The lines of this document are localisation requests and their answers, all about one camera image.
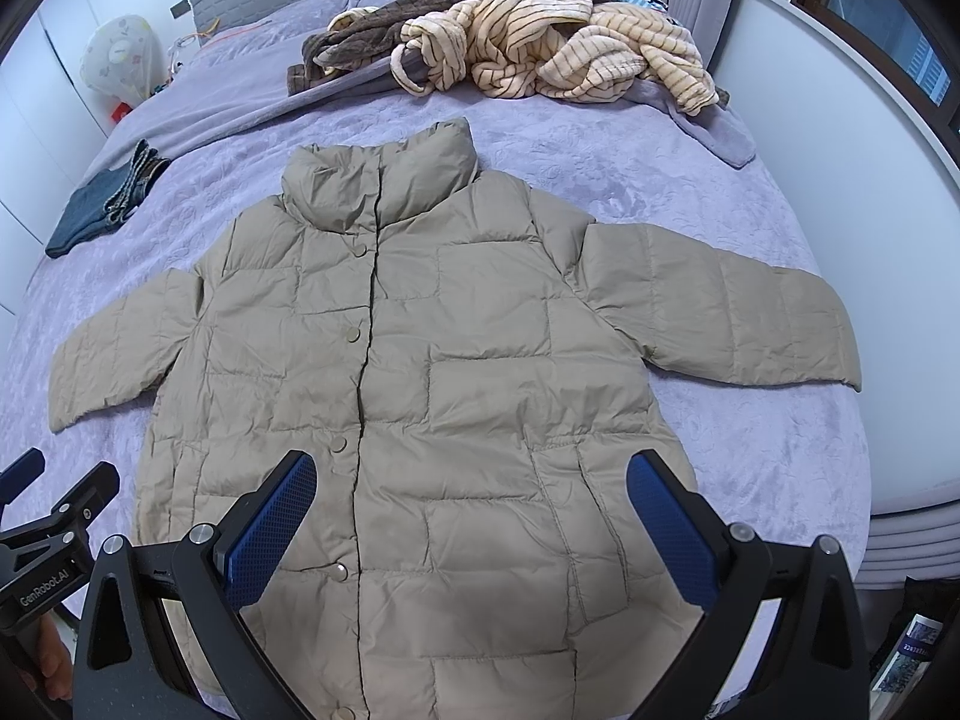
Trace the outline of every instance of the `blue gripper pad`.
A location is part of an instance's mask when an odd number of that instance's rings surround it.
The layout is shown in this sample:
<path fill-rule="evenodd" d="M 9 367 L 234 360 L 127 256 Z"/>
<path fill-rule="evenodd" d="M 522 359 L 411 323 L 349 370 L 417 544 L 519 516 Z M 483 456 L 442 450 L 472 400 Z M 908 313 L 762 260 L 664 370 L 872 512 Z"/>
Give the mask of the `blue gripper pad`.
<path fill-rule="evenodd" d="M 720 594 L 713 552 L 642 453 L 627 466 L 627 495 L 683 600 L 709 611 Z"/>
<path fill-rule="evenodd" d="M 316 492 L 317 466 L 301 455 L 227 555 L 224 595 L 232 610 L 260 600 Z"/>
<path fill-rule="evenodd" d="M 28 449 L 24 454 L 0 473 L 0 506 L 13 503 L 17 495 L 29 488 L 45 466 L 43 453 L 39 449 Z"/>

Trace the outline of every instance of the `jacket's left sleeve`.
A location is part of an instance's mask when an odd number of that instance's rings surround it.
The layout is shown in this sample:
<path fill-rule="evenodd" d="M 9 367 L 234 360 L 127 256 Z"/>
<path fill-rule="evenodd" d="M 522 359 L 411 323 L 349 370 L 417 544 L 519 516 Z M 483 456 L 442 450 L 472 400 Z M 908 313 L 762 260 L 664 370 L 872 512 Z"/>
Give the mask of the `jacket's left sleeve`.
<path fill-rule="evenodd" d="M 174 364 L 197 325 L 203 279 L 165 271 L 80 324 L 50 367 L 50 429 L 136 397 Z"/>
<path fill-rule="evenodd" d="M 713 381 L 860 389 L 850 318 L 826 281 L 651 224 L 587 227 L 584 300 L 658 367 Z"/>

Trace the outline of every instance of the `striped blanket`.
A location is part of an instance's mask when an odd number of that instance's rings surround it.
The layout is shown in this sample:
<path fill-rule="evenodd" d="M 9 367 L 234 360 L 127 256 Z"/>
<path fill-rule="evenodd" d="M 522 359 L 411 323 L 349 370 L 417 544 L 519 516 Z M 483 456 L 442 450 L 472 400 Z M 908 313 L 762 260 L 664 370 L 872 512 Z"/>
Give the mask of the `striped blanket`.
<path fill-rule="evenodd" d="M 689 30 L 628 2 L 464 0 L 407 20 L 400 40 L 392 73 L 412 95 L 448 90 L 469 74 L 490 97 L 609 103 L 639 76 L 664 84 L 690 116 L 718 100 Z M 403 69 L 414 50 L 429 67 L 422 85 Z"/>

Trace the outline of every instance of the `jacket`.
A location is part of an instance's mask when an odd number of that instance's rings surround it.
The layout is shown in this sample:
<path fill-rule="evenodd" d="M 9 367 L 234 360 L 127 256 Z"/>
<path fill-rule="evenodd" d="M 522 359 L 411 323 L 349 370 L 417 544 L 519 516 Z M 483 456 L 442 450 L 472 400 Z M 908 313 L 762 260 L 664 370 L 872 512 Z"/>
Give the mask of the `jacket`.
<path fill-rule="evenodd" d="M 298 148 L 282 193 L 192 271 L 71 334 L 50 425 L 160 383 L 139 542 L 216 522 L 291 448 L 314 457 L 317 497 L 243 615 L 316 717 L 599 720 L 635 709 L 700 613 L 625 490 L 645 448 L 695 487 L 645 362 L 738 385 L 860 380 L 819 277 L 597 223 L 479 170 L 459 119 Z"/>

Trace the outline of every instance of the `metal screw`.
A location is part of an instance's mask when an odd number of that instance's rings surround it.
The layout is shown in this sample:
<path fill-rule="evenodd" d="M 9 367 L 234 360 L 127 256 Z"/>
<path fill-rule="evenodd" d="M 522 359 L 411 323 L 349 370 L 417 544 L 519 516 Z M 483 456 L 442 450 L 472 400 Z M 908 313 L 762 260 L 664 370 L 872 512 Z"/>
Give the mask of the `metal screw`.
<path fill-rule="evenodd" d="M 122 546 L 123 536 L 111 536 L 104 541 L 104 552 L 106 552 L 107 555 L 112 555 L 114 552 L 119 552 Z"/>
<path fill-rule="evenodd" d="M 754 540 L 757 536 L 757 531 L 751 528 L 746 522 L 734 522 L 733 525 L 730 526 L 730 535 L 734 541 L 746 543 L 747 541 Z"/>
<path fill-rule="evenodd" d="M 840 551 L 840 542 L 833 536 L 820 536 L 817 544 L 827 555 L 836 555 Z"/>
<path fill-rule="evenodd" d="M 194 525 L 190 529 L 190 541 L 195 544 L 205 544 L 213 538 L 213 526 L 206 523 Z"/>

